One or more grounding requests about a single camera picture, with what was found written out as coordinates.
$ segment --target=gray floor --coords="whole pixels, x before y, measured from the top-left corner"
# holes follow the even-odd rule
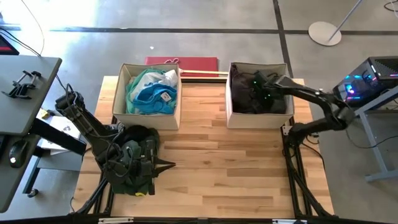
[[[229,28],[277,29],[272,0],[146,0],[146,1],[26,1],[44,30],[54,27],[146,27],[146,28]],[[285,29],[307,30],[316,21],[340,23],[356,0],[279,0]],[[343,30],[398,30],[398,18],[383,9],[385,1],[364,0]],[[22,24],[13,32],[26,44],[40,49],[42,39],[30,15],[18,1],[2,3],[4,21]],[[344,35],[334,47],[322,47],[307,35],[286,35],[294,77],[304,78],[315,88],[330,89],[368,56],[397,55],[396,35]],[[21,54],[32,55],[17,46]],[[102,77],[117,75],[122,63],[144,63],[146,56],[215,56],[220,70],[230,62],[282,63],[278,34],[153,34],[45,32],[44,56],[60,57],[58,73],[64,82],[85,97],[86,106],[95,110]],[[62,94],[58,84],[44,102],[53,108]],[[322,114],[312,107],[314,117]],[[372,118],[383,130],[385,121]],[[378,139],[397,134],[397,123],[377,133]],[[360,124],[349,129],[356,142],[366,141]],[[382,149],[394,149],[390,140]],[[398,179],[367,183],[364,175],[377,172],[372,152],[352,146],[344,132],[321,135],[326,175],[335,213],[343,218],[398,222]],[[389,152],[398,161],[398,151]],[[16,193],[10,209],[0,219],[64,215],[69,211],[78,174],[42,170],[35,184],[41,195],[27,198]]]

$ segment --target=round stand base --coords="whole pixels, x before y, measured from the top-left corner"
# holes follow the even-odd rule
[[[341,32],[337,31],[335,36],[329,40],[331,35],[337,29],[336,26],[328,22],[314,22],[308,29],[308,34],[316,43],[324,46],[334,46],[341,41]]]

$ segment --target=wooden table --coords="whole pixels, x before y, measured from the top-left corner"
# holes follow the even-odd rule
[[[104,124],[111,123],[117,80],[103,80],[95,116]],[[177,166],[155,180],[154,196],[115,195],[113,217],[294,217],[280,130],[227,129],[224,87],[183,83],[180,129],[159,131],[159,157]],[[311,121],[308,102],[295,98],[294,103],[296,122]],[[333,213],[322,160],[304,146],[301,151],[309,189]],[[73,208],[79,209],[93,193],[100,173],[87,153]]]

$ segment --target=blue light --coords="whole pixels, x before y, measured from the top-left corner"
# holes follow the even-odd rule
[[[350,94],[355,93],[355,91],[353,90],[353,86],[351,86],[350,84],[346,85],[346,91],[347,91],[347,93],[350,93]]]

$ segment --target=open box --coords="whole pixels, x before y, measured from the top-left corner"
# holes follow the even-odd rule
[[[126,85],[129,83],[131,77],[138,76],[142,71],[148,68],[159,69],[159,70],[175,70],[178,76],[177,82],[177,103],[175,105],[174,114],[126,114]],[[132,125],[143,125],[147,128],[155,129],[168,129],[177,130],[180,127],[181,117],[181,95],[182,95],[182,84],[180,78],[180,72],[177,64],[158,64],[158,65],[129,65],[123,64],[118,78],[118,84],[116,86],[116,93],[113,101],[113,115],[122,122],[126,127]]]
[[[239,72],[255,73],[258,70],[265,70],[269,73],[278,73],[289,76],[286,64],[277,65],[259,65],[251,63],[233,62],[229,67],[229,75],[226,81],[225,88],[225,103],[226,103],[226,119],[228,128],[280,128],[286,121],[288,121],[294,114],[293,96],[285,96],[286,112],[285,114],[244,114],[235,113],[232,107],[231,97],[231,66],[236,65]]]

